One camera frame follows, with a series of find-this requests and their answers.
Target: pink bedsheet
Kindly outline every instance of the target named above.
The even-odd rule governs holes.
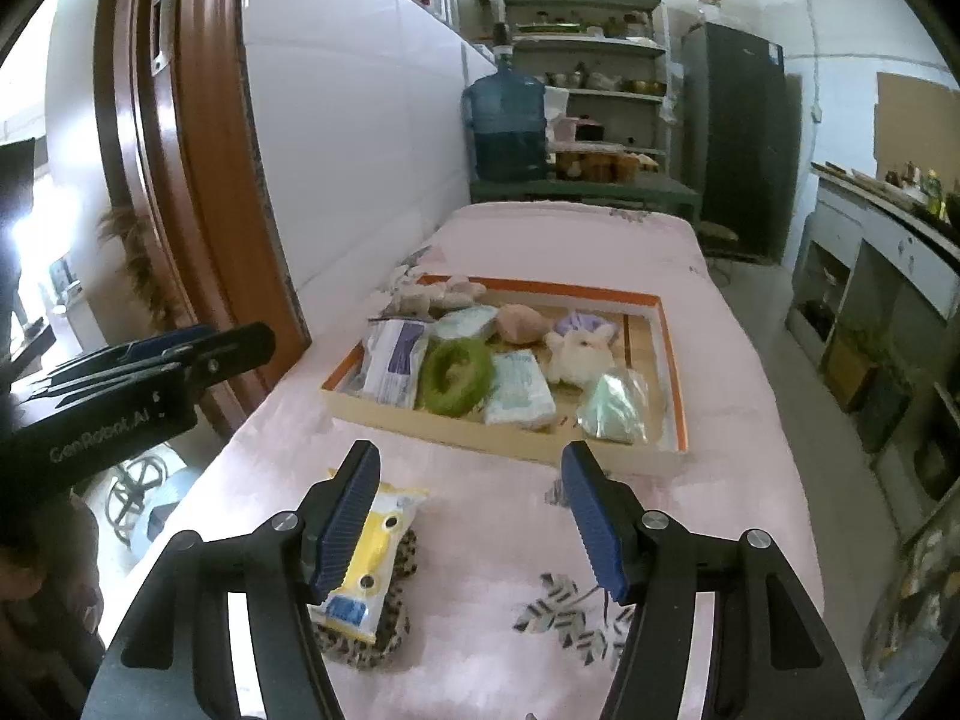
[[[823,587],[808,507],[760,359],[707,275],[693,232],[666,215],[567,203],[500,203],[459,210],[430,239],[434,272],[525,278],[654,293],[664,302],[678,362],[692,458],[670,481],[629,480],[642,504],[693,532],[738,538],[769,531],[817,607]],[[359,337],[382,296],[317,338],[237,432],[133,570],[123,604],[107,609],[109,640],[163,543],[182,529],[205,539],[246,533],[296,507],[352,442],[372,440],[384,480],[430,488],[414,529],[419,571],[404,591],[413,630],[386,672],[330,664],[347,718],[599,716],[611,683],[605,664],[584,667],[557,637],[511,626],[541,594],[539,574],[581,586],[592,572],[570,512],[544,493],[554,469],[431,445],[330,418],[318,387]],[[243,608],[232,614],[243,637]],[[699,718],[709,662],[712,601],[698,602],[681,717]],[[249,652],[235,654],[242,709],[258,709]]]

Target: white packet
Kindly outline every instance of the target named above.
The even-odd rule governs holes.
[[[397,546],[426,497],[426,490],[402,490],[380,483],[343,584],[322,604],[307,605],[311,620],[358,641],[376,643],[376,628],[390,589]]]
[[[428,343],[427,325],[416,319],[373,322],[364,339],[361,397],[411,409]]]
[[[488,425],[536,430],[557,417],[557,404],[529,349],[493,355],[493,387],[484,408]]]
[[[455,338],[478,338],[486,341],[493,336],[496,315],[500,309],[483,304],[452,311],[442,319],[437,319],[431,332],[441,341],[453,341]]]

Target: green rope ring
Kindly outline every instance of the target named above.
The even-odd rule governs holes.
[[[463,367],[456,372],[450,368]],[[421,375],[424,405],[441,416],[463,416],[493,384],[493,358],[483,341],[456,338],[442,341],[427,353]]]

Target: leopard print fabric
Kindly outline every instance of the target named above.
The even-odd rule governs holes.
[[[338,631],[314,626],[314,638],[323,656],[339,664],[361,670],[390,664],[395,652],[410,632],[410,617],[403,603],[401,583],[416,573],[416,533],[409,530],[397,546],[397,559],[390,577],[390,587],[383,602],[380,622],[376,627],[376,643],[357,641]]]

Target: blue water bottle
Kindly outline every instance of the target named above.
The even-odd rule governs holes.
[[[464,92],[464,124],[472,142],[473,176],[482,181],[546,177],[544,84],[512,69],[507,26],[493,30],[496,73]]]

